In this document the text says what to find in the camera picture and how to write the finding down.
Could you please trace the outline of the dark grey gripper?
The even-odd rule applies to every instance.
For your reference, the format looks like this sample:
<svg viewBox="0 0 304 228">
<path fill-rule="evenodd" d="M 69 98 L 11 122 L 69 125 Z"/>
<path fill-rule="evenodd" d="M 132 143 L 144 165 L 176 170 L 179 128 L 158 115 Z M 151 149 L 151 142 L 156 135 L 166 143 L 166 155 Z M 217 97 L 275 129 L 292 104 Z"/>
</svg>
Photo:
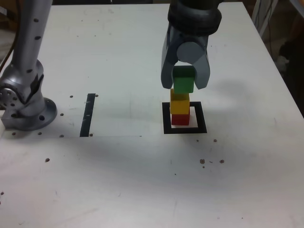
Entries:
<svg viewBox="0 0 304 228">
<path fill-rule="evenodd" d="M 178 62 L 188 63 L 194 67 L 194 82 L 198 89 L 207 86 L 210 77 L 209 59 L 207 56 L 208 36 L 185 36 L 172 25 L 168 26 L 161 55 L 161 84 L 171 89 L 172 71 Z"/>
</svg>

